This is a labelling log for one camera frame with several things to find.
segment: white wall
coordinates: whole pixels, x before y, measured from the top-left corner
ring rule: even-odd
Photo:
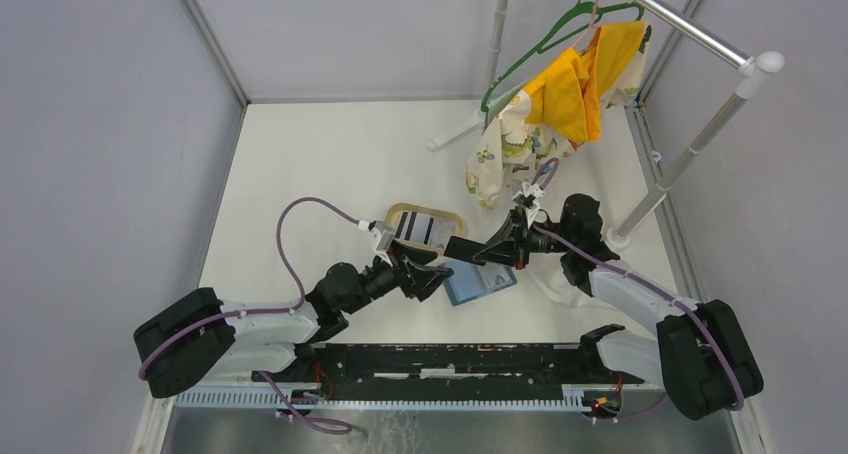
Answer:
[[[848,4],[706,0],[698,18],[786,69],[675,187],[709,295],[736,311],[765,377],[770,452],[846,452]],[[648,114],[672,160],[737,76],[687,41]]]
[[[198,1],[254,100],[479,97],[497,4],[497,0]],[[685,2],[666,1],[677,6]],[[500,72],[576,2],[510,0]],[[617,2],[623,0],[601,0],[602,5]],[[657,50],[667,33],[666,26],[657,25]],[[538,72],[560,50],[533,59],[510,84]]]
[[[177,0],[0,0],[0,452],[127,452],[239,109]]]

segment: white tabletop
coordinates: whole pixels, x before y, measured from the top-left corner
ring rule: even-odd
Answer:
[[[274,232],[280,212],[303,196],[322,197],[360,219],[383,219],[397,202],[457,213],[466,237],[484,242],[509,209],[478,207],[465,188],[465,162],[475,136],[432,153],[426,141],[470,115],[472,101],[357,102],[251,105],[239,138],[201,286],[241,302],[295,300],[297,290],[279,259]],[[559,217],[562,203],[582,192],[601,201],[609,223],[621,222],[647,187],[624,111],[605,113],[601,139],[560,166],[543,207]],[[673,286],[653,216],[622,252],[630,265]],[[307,292],[336,262],[361,269],[373,257],[364,233],[322,206],[296,207],[283,226],[283,247]],[[488,343],[577,341],[618,323],[644,333],[622,313],[571,288],[558,255],[533,255],[518,284],[453,307],[440,288],[424,303],[400,291],[348,316],[332,342]]]

